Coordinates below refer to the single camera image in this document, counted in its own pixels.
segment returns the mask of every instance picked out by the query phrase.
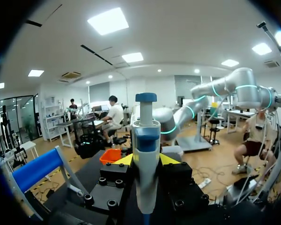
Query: robotic arm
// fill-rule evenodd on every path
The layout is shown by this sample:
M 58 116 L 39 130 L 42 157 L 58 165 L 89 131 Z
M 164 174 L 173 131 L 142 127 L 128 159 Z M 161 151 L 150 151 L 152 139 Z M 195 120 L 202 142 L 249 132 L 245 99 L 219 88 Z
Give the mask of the robotic arm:
M 161 123 L 162 141 L 175 139 L 183 125 L 208 106 L 207 96 L 229 95 L 232 92 L 236 93 L 241 108 L 262 107 L 274 111 L 281 107 L 281 96 L 275 89 L 257 86 L 252 70 L 239 68 L 226 77 L 192 88 L 194 101 L 184 105 L 175 114 L 169 108 L 154 110 L 154 119 Z

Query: white sleeve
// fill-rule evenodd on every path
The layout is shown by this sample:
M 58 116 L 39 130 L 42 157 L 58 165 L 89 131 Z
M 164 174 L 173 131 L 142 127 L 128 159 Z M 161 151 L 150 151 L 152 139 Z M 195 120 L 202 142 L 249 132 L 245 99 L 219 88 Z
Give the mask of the white sleeve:
M 115 114 L 116 114 L 116 110 L 115 110 L 114 107 L 112 107 L 112 108 L 109 110 L 107 116 L 109 116 L 109 117 L 111 117 L 111 118 L 114 118 Z

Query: ceiling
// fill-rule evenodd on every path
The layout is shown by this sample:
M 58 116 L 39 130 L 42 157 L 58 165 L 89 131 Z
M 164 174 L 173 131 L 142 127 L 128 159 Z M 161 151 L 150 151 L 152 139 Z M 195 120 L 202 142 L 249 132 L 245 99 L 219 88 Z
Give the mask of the ceiling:
M 101 36 L 87 23 L 117 7 L 129 28 Z M 203 76 L 224 76 L 239 67 L 258 74 L 281 72 L 281 67 L 263 65 L 266 60 L 281 60 L 256 24 L 267 21 L 273 33 L 278 28 L 245 0 L 51 0 L 29 19 L 42 26 L 24 24 L 19 31 L 2 64 L 0 82 L 5 88 L 0 92 L 34 89 L 73 71 L 82 75 L 70 84 L 77 87 L 86 87 L 86 81 L 92 85 L 133 76 L 198 75 L 196 68 Z M 273 51 L 263 56 L 253 52 L 251 48 L 261 42 Z M 141 52 L 144 61 L 127 64 L 120 57 L 135 52 Z M 233 68 L 222 66 L 227 59 L 240 63 Z M 31 69 L 44 73 L 28 77 Z

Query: air conditioner vent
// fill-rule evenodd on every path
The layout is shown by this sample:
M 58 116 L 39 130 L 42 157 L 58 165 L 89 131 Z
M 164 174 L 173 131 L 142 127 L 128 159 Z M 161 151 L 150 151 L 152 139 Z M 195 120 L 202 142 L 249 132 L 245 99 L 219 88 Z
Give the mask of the air conditioner vent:
M 81 73 L 78 72 L 68 72 L 61 76 L 63 79 L 77 79 L 81 77 Z
M 58 82 L 60 82 L 60 83 L 70 83 L 70 82 L 67 81 L 67 80 L 58 80 Z
M 270 61 L 265 61 L 264 62 L 264 65 L 267 67 L 267 68 L 274 68 L 274 67 L 279 67 L 280 64 L 276 61 L 273 61 L 273 60 L 270 60 Z

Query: man in white shirt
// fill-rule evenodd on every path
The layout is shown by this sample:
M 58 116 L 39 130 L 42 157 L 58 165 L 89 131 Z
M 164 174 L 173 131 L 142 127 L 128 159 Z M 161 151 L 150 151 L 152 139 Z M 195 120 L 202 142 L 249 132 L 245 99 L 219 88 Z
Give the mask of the man in white shirt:
M 232 174 L 236 175 L 240 173 L 246 173 L 247 169 L 244 165 L 243 156 L 257 156 L 260 148 L 262 148 L 259 154 L 260 159 L 268 161 L 265 168 L 267 171 L 275 163 L 276 158 L 273 152 L 270 150 L 273 140 L 273 129 L 269 122 L 266 123 L 265 111 L 259 110 L 257 115 L 247 119 L 243 127 L 243 131 L 250 131 L 250 135 L 242 145 L 238 146 L 234 150 L 234 157 L 238 162 L 238 166 L 232 172 Z
M 109 145 L 111 145 L 111 140 L 108 136 L 108 131 L 117 130 L 122 127 L 120 124 L 124 118 L 124 111 L 122 106 L 118 105 L 118 98 L 114 95 L 109 97 L 109 103 L 111 105 L 111 109 L 109 110 L 107 116 L 103 117 L 101 120 L 107 121 L 108 124 L 102 126 L 104 137 Z

